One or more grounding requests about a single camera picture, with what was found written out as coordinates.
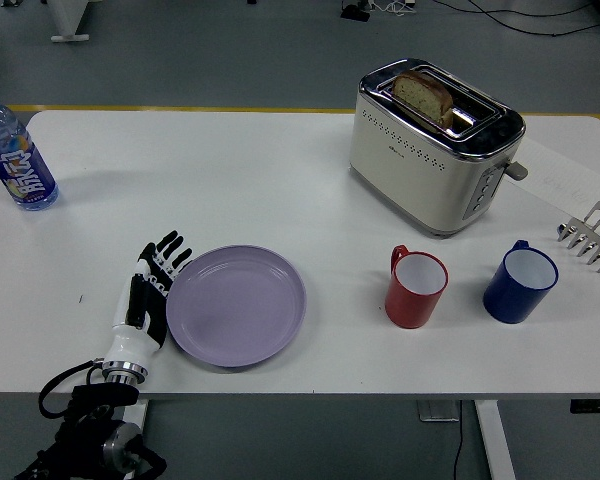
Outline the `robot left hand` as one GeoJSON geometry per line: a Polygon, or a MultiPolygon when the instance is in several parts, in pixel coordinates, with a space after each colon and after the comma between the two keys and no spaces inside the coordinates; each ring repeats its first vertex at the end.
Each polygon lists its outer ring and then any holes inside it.
{"type": "Polygon", "coordinates": [[[191,261],[184,237],[172,231],[139,254],[119,299],[113,321],[113,343],[102,363],[108,383],[138,385],[166,340],[166,301],[171,287],[191,261]]]}

